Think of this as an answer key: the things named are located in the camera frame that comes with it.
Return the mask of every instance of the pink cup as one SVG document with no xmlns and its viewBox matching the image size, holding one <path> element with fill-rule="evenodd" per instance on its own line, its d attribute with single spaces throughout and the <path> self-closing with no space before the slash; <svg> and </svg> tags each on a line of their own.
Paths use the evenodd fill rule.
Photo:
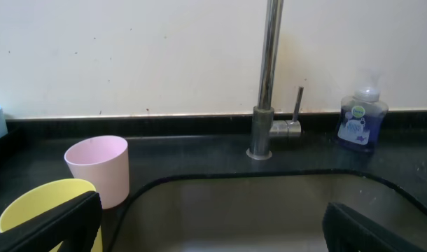
<svg viewBox="0 0 427 252">
<path fill-rule="evenodd" d="M 103 209 L 115 207 L 130 193 L 128 143 L 119 136 L 97 136 L 70 147 L 64 154 L 73 177 L 94 184 Z"/>
</svg>

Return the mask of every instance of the bottle label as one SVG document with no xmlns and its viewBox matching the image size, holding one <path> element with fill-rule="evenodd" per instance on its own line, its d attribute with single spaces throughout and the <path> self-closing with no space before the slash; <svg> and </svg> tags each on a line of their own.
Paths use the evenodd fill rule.
<svg viewBox="0 0 427 252">
<path fill-rule="evenodd" d="M 368 144 L 370 130 L 365 129 L 364 115 L 362 106 L 354 106 L 350 112 L 346 112 L 338 129 L 338 137 L 355 144 Z"/>
</svg>

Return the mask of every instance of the hand soap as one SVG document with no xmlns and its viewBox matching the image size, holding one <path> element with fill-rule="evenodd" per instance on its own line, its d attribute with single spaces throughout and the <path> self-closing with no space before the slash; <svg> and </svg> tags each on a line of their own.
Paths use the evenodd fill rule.
<svg viewBox="0 0 427 252">
<path fill-rule="evenodd" d="M 341 115 L 336 129 L 337 142 L 355 151 L 372 152 L 388 105 L 379 101 L 380 90 L 372 80 L 341 101 Z"/>
</svg>

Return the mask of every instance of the faucet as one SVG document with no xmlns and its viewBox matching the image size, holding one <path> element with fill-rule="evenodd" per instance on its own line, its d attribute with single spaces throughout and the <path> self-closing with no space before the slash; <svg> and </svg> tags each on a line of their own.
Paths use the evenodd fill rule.
<svg viewBox="0 0 427 252">
<path fill-rule="evenodd" d="M 268 0 L 258 103 L 253 108 L 251 145 L 246 151 L 246 154 L 255 160 L 266 160 L 272 156 L 270 138 L 298 137 L 302 131 L 298 114 L 303 87 L 299 87 L 297 92 L 292 120 L 273 121 L 271 98 L 283 7 L 284 0 Z"/>
</svg>

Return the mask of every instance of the sink basin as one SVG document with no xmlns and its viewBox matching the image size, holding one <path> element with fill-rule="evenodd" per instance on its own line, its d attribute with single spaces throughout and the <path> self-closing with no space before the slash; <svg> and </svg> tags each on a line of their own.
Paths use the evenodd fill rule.
<svg viewBox="0 0 427 252">
<path fill-rule="evenodd" d="M 353 175 L 164 183 L 132 203 L 113 251 L 328 251 L 321 221 L 329 202 L 427 251 L 427 217 L 395 190 Z"/>
</svg>

